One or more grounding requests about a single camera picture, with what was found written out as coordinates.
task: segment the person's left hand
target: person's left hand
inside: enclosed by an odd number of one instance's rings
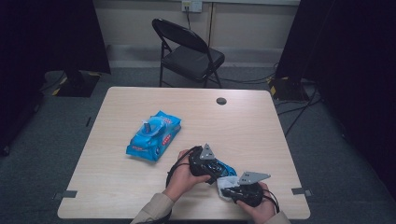
[[[188,150],[183,150],[178,153],[178,158],[181,158]],[[192,189],[196,184],[206,182],[210,179],[210,175],[194,176],[190,171],[189,156],[186,156],[174,171],[168,187],[163,191],[163,194],[168,196],[174,203],[183,195],[185,192]]]

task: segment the black folding chair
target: black folding chair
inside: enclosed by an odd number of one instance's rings
[[[217,69],[224,63],[224,54],[211,49],[206,42],[195,32],[163,19],[154,19],[152,27],[162,41],[160,87],[163,83],[163,68],[167,68],[183,77],[195,82],[213,81],[222,88]],[[172,50],[166,40],[177,43],[179,46]],[[209,77],[214,74],[216,80]]]

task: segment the chair backrest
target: chair backrest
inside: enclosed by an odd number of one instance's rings
[[[209,52],[206,42],[198,34],[183,26],[163,19],[154,19],[152,27],[165,44],[164,39],[166,38],[189,49],[195,49],[202,53]]]

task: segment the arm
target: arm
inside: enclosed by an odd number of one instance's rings
[[[260,182],[260,185],[263,189],[268,190],[266,184]],[[268,191],[265,191],[264,195],[271,197]],[[253,218],[255,224],[290,224],[285,213],[282,211],[278,214],[275,213],[275,207],[269,200],[264,199],[257,207],[251,207],[241,201],[236,203]]]
[[[181,158],[188,150],[178,153]],[[189,157],[180,161],[163,193],[156,193],[137,214],[131,224],[160,219],[169,214],[175,202],[196,184],[206,182],[210,175],[194,176],[190,172]]]

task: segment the sleeve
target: sleeve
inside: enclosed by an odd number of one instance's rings
[[[290,224],[289,219],[286,217],[283,211],[280,211],[278,214],[271,217],[264,224]]]
[[[169,214],[174,202],[162,193],[156,193],[142,210],[137,214],[131,224],[160,219]]]

